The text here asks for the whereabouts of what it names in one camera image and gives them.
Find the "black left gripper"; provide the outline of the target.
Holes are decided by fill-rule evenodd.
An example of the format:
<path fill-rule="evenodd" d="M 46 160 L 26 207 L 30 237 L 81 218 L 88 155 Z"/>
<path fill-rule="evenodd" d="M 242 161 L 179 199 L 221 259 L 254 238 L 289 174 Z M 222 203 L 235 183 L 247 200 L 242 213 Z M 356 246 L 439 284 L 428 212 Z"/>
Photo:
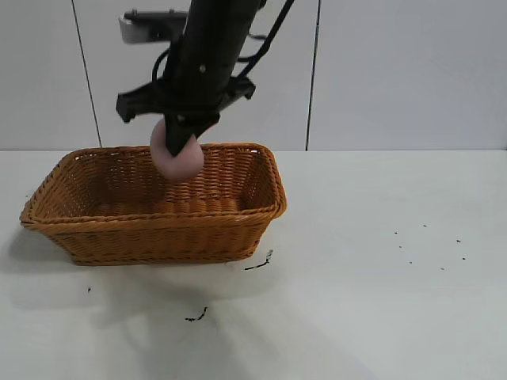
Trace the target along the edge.
<path fill-rule="evenodd" d="M 197 100 L 196 95 L 184 100 L 160 78 L 120 93 L 116 112 L 125 123 L 145 114 L 165 114 L 165 145 L 176 157 L 192 137 L 199 138 L 216 125 L 225 108 L 242 97 L 249 100 L 254 92 L 255 85 L 247 77 L 231 77 L 225 89 L 210 100 Z"/>

